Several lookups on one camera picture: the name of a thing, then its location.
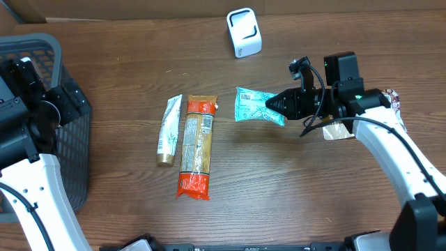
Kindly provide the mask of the beige brown snack pouch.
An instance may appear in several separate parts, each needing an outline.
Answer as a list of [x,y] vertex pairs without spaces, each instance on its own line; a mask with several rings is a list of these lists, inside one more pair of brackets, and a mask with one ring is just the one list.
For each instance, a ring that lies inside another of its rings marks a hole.
[[[394,113],[396,115],[399,124],[405,131],[407,131],[407,128],[403,123],[403,119],[401,118],[401,102],[399,94],[394,89],[385,89],[382,90],[382,93],[391,103],[391,107],[394,110]],[[342,122],[334,122],[330,125],[322,127],[322,131],[323,131],[323,138],[328,141],[348,139],[355,136],[354,134],[348,132],[348,130],[346,129],[345,125]]]

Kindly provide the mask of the green teal snack packet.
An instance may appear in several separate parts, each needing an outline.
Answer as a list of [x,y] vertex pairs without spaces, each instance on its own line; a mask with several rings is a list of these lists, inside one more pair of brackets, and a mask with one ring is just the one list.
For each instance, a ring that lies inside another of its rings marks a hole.
[[276,96],[275,93],[255,91],[236,87],[237,94],[234,105],[236,121],[263,120],[285,126],[285,117],[266,107],[266,101]]

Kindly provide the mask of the red orange spaghetti pack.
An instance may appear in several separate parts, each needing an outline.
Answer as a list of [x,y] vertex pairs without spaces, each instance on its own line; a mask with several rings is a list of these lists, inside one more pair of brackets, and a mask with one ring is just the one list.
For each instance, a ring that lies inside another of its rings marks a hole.
[[217,96],[188,96],[177,195],[208,200]]

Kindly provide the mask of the white cream tube gold cap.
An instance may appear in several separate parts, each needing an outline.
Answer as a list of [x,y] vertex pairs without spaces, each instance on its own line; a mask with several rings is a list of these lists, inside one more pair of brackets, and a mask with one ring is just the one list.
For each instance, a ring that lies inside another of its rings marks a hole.
[[179,136],[180,111],[183,95],[168,99],[157,143],[156,164],[172,167]]

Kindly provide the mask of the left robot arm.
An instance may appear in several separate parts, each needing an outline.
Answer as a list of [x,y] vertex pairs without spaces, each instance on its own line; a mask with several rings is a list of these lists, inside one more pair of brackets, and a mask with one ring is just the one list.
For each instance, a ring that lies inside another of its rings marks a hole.
[[56,131],[91,112],[76,86],[46,89],[29,57],[1,64],[1,191],[32,250],[90,250],[64,188]]

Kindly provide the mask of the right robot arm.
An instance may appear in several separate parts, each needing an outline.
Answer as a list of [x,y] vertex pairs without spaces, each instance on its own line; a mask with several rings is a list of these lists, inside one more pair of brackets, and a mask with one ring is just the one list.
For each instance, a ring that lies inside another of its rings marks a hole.
[[390,232],[349,236],[340,250],[444,250],[445,175],[424,156],[401,127],[391,102],[378,89],[366,90],[354,52],[324,58],[322,77],[307,57],[292,61],[289,72],[298,88],[266,101],[288,120],[330,116],[309,122],[303,134],[341,122],[376,159],[394,188],[401,212]]

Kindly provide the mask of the white barcode scanner box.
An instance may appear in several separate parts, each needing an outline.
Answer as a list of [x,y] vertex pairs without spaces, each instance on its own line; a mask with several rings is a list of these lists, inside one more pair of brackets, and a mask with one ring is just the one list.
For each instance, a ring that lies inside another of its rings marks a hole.
[[262,49],[262,37],[251,8],[231,11],[226,17],[229,37],[236,58],[257,54]]

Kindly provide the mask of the grey plastic shopping basket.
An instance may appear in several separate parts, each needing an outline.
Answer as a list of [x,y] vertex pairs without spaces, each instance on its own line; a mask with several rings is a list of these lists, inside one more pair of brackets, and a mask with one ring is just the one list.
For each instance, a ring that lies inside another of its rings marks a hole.
[[42,81],[46,89],[63,87],[74,103],[84,106],[85,114],[56,131],[57,158],[68,200],[74,211],[86,203],[89,192],[89,160],[92,107],[62,62],[58,40],[46,33],[1,37],[1,60],[29,57],[38,69],[48,73]]

